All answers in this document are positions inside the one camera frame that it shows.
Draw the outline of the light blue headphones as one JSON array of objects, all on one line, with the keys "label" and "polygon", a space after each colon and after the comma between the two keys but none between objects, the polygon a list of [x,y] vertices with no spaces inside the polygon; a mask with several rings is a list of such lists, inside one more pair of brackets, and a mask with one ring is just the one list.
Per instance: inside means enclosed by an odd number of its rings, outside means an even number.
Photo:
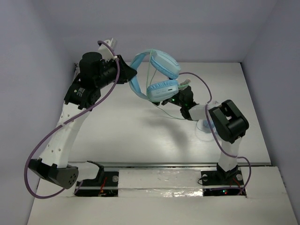
[{"label": "light blue headphones", "polygon": [[177,79],[181,72],[178,62],[163,51],[147,49],[132,59],[130,67],[137,71],[146,56],[149,56],[148,67],[153,67],[153,75],[147,74],[146,77],[146,92],[142,92],[136,75],[129,81],[131,90],[138,97],[155,103],[178,94],[180,85]]}]

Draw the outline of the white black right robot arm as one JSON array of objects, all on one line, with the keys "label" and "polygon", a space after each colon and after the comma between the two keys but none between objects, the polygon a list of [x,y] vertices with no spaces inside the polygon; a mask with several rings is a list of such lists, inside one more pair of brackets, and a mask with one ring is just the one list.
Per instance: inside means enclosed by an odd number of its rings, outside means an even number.
[{"label": "white black right robot arm", "polygon": [[221,104],[200,105],[194,101],[190,86],[155,105],[171,103],[180,107],[180,113],[186,120],[206,120],[217,145],[221,150],[216,170],[201,173],[204,186],[230,185],[239,174],[237,159],[242,137],[249,129],[248,120],[231,100]]}]

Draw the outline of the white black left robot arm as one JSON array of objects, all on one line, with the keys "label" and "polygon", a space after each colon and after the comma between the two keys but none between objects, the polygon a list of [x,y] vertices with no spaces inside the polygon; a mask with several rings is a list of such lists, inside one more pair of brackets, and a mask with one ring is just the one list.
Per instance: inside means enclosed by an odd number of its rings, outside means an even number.
[{"label": "white black left robot arm", "polygon": [[48,145],[37,159],[30,154],[26,161],[24,180],[27,187],[28,170],[63,189],[74,185],[78,180],[79,168],[69,164],[69,154],[89,113],[112,92],[109,90],[102,97],[101,90],[109,84],[113,87],[125,84],[137,74],[121,55],[104,58],[104,54],[98,52],[85,53],[77,67],[79,71],[64,97],[56,128],[42,140],[49,139]]}]

